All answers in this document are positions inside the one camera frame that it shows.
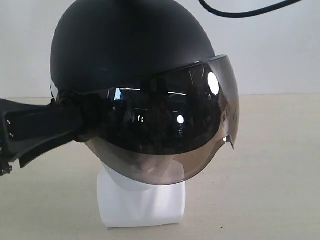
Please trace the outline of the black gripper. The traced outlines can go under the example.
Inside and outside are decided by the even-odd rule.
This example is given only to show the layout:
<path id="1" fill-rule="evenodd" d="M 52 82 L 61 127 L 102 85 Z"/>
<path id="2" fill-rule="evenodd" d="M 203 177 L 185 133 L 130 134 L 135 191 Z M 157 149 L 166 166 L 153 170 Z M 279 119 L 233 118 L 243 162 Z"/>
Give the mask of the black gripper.
<path id="1" fill-rule="evenodd" d="M 32 105 L 0 100 L 0 175 L 8 175 L 11 163 L 18 161 L 20 168 L 26 167 L 41 155 L 70 142 L 85 143 L 88 135 L 67 133 L 47 140 L 28 151 L 27 130 L 31 127 L 73 130 L 84 125 L 78 107 L 51 102 L 48 105 Z"/>

